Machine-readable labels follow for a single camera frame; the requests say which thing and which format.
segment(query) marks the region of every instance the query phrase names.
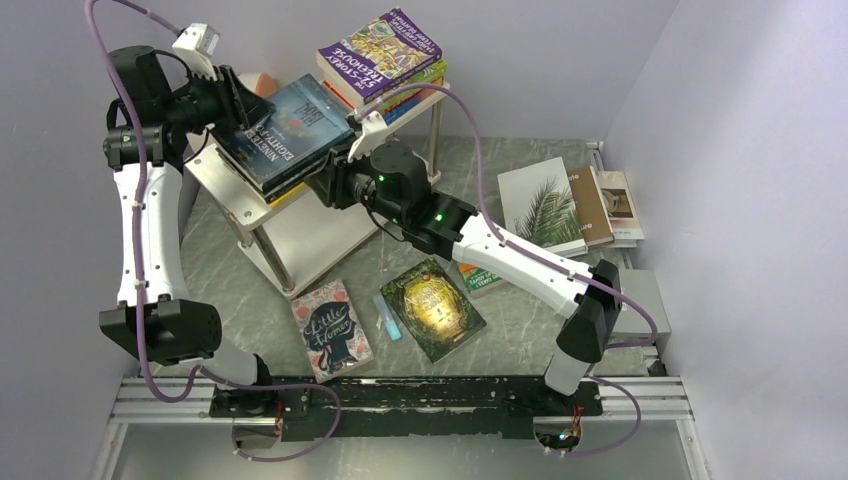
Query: colorful book cover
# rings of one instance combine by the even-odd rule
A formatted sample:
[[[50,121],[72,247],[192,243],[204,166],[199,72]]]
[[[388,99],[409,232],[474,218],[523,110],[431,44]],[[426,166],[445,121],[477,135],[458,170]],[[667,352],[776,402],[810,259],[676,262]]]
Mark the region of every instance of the colorful book cover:
[[[567,257],[588,251],[562,157],[498,175],[506,229]]]
[[[480,297],[483,292],[498,285],[502,285],[504,279],[494,273],[468,263],[457,263],[462,282],[471,298]]]
[[[268,100],[276,110],[253,128],[213,129],[230,164],[266,201],[284,194],[280,187],[297,186],[330,147],[353,135],[345,118],[349,109],[312,75],[286,85]]]
[[[296,299],[292,311],[318,383],[374,358],[341,280]]]
[[[433,363],[486,326],[432,257],[383,285],[380,292]]]
[[[400,8],[318,50],[318,58],[353,87],[364,103],[404,83],[441,57],[442,49]]]

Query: book with palm leaf cover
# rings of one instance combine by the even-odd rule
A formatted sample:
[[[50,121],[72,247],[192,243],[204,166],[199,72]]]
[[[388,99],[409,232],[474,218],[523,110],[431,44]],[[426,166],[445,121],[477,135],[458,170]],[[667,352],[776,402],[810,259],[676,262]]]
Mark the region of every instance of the book with palm leaf cover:
[[[586,253],[562,157],[502,173],[498,186],[507,230],[563,257]]]

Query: brown book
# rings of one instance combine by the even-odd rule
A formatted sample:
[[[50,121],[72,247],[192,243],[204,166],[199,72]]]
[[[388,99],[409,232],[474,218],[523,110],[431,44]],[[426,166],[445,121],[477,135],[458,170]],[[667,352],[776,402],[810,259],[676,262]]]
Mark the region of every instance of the brown book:
[[[586,246],[597,248],[612,243],[615,237],[604,208],[604,198],[598,186],[595,167],[589,165],[569,171],[568,183],[574,195],[577,218],[580,220],[580,230],[583,232]]]

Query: red wire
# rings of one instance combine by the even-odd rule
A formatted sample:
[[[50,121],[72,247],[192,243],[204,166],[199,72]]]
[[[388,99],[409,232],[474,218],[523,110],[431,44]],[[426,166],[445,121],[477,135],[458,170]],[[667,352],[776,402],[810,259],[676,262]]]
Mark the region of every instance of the red wire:
[[[283,401],[277,400],[277,416],[274,418],[274,433],[279,437],[283,431],[280,428],[280,420],[283,418]]]

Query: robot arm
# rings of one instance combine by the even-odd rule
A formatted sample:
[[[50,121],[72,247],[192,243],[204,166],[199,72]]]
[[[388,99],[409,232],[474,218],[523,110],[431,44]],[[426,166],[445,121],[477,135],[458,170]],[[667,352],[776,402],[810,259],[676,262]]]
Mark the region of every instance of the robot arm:
[[[306,180],[307,185],[326,206],[344,209],[362,204],[369,213],[399,226],[403,239],[418,250],[484,268],[538,296],[566,317],[545,382],[560,393],[572,394],[591,364],[603,357],[621,308],[612,295],[575,280],[573,275],[618,290],[618,269],[606,261],[591,267],[559,257],[500,227],[503,240],[498,239],[475,207],[432,189],[423,161],[402,142],[379,144],[370,155],[354,159],[362,153],[357,146],[378,144],[379,132],[384,131],[379,127],[379,114],[371,115],[374,117],[364,120],[363,135],[351,144],[347,156],[338,155],[327,162],[324,170]],[[368,131],[373,138],[366,138]],[[572,276],[527,258],[507,243],[562,265]]]
[[[217,38],[214,30],[199,24],[181,34],[174,49],[189,65],[189,81],[174,91],[151,47],[127,47],[109,55],[142,122],[147,182],[141,201],[141,235],[134,238],[138,147],[132,126],[117,125],[118,111],[129,117],[126,106],[116,100],[107,113],[109,133],[104,152],[114,170],[121,202],[124,262],[117,308],[100,313],[100,328],[138,358],[135,316],[141,308],[150,361],[162,365],[200,362],[216,375],[251,385],[268,381],[267,368],[223,337],[214,306],[189,300],[179,256],[177,212],[186,135],[200,133],[209,123],[249,128],[273,108],[242,86],[231,68],[212,66],[208,55]],[[137,251],[141,252],[144,285],[136,285]],[[137,288],[144,289],[145,305],[137,305]]]
[[[124,275],[118,307],[101,312],[100,325],[104,334],[138,357],[134,318],[136,309],[143,308],[151,361],[163,365],[201,362],[210,372],[234,383],[267,385],[267,367],[258,356],[223,337],[217,310],[188,299],[180,266],[177,202],[186,135],[200,133],[210,123],[247,129],[273,108],[247,91],[231,68],[212,65],[209,56],[217,39],[218,34],[205,25],[193,24],[183,32],[174,50],[192,73],[188,84],[173,92],[152,48],[128,47],[110,54],[134,99],[147,145],[144,161],[149,175],[141,216],[147,280],[140,287],[145,289],[147,303],[136,305],[134,280],[136,249],[131,219],[139,179],[137,145],[131,126],[115,124],[117,111],[125,109],[115,101],[107,115],[109,135],[104,151],[115,171],[122,206]],[[409,147],[402,142],[385,143],[385,123],[379,114],[355,126],[358,138],[331,149],[326,166],[307,179],[307,185],[327,207],[345,209],[362,204],[369,213],[391,219],[402,229],[404,240],[417,249],[485,268],[539,296],[567,317],[545,380],[563,394],[573,393],[590,364],[600,361],[618,315],[618,303],[594,287],[505,248],[473,206],[431,188],[423,162]],[[505,240],[572,272],[618,287],[618,272],[611,264],[590,267],[553,255],[504,230],[501,233]],[[250,401],[261,403],[262,399],[251,397]],[[263,408],[257,404],[255,410]]]

